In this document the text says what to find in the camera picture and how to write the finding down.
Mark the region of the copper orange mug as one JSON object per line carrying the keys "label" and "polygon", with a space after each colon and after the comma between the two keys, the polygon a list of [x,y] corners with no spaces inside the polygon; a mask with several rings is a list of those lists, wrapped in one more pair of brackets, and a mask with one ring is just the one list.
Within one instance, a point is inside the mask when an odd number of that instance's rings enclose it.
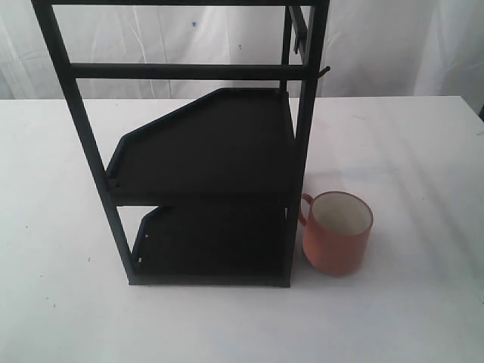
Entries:
{"label": "copper orange mug", "polygon": [[305,228],[302,249],[310,264],[332,277],[356,273],[362,266],[374,214],[360,197],[328,191],[312,197],[304,193],[309,211],[299,214]]}

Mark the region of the black metal shelf rack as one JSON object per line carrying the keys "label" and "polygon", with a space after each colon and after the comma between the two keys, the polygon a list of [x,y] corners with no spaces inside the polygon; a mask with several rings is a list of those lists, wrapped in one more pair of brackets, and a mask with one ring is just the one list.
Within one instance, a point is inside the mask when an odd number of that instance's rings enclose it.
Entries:
{"label": "black metal shelf rack", "polygon": [[[283,1],[279,64],[103,64],[69,59],[53,1],[43,39],[131,285],[289,287],[330,4]],[[119,140],[104,164],[79,79],[275,81],[218,88]]]}

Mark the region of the white backdrop curtain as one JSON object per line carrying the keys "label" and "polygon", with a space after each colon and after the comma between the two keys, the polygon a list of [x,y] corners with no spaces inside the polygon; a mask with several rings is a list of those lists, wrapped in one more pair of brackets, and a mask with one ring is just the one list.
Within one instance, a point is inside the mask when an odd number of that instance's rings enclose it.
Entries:
{"label": "white backdrop curtain", "polygon": [[[74,62],[276,64],[282,8],[59,7]],[[481,1],[332,1],[321,97],[457,95],[483,104]],[[1,97],[60,98],[32,5],[1,3]]]}

